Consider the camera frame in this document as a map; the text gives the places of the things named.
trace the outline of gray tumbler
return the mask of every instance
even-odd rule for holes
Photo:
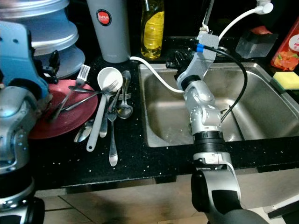
[[[130,58],[126,0],[87,0],[93,26],[105,61],[121,63]]]

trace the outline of sponge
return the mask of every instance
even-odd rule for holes
[[[284,90],[299,89],[299,76],[293,71],[278,71],[273,78]]]

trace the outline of red container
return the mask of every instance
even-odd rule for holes
[[[271,60],[271,65],[293,71],[299,63],[299,17]]]

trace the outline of white cable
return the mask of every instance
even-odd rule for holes
[[[130,57],[130,60],[136,60],[136,61],[140,61],[142,62],[146,67],[149,68],[149,70],[151,70],[152,73],[154,73],[154,75],[159,79],[159,81],[165,85],[165,87],[173,92],[177,92],[177,93],[183,93],[184,91],[182,90],[177,90],[175,88],[172,88],[170,85],[168,85],[162,78],[161,76],[159,76],[159,74],[154,70],[154,68],[147,62],[145,61],[144,59],[140,58],[140,57],[135,57],[135,56],[132,56]]]
[[[244,17],[253,14],[256,12],[256,8],[251,9],[241,15],[239,15],[237,18],[235,18],[227,27],[225,27],[225,29],[222,31],[222,33],[219,35],[219,41],[221,40],[221,38],[225,35],[225,33],[233,26],[235,25],[238,21],[240,21],[241,19],[243,19]]]

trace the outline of stainless steel sink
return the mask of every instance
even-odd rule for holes
[[[222,123],[225,141],[257,140],[299,135],[299,105],[269,84],[271,77],[256,63],[244,63],[248,85],[240,102]],[[164,64],[154,69],[172,87],[176,70]],[[166,89],[153,73],[140,65],[145,140],[149,147],[192,144],[189,114],[182,94]],[[243,85],[243,74],[234,63],[214,63],[204,81],[221,111],[233,104]]]

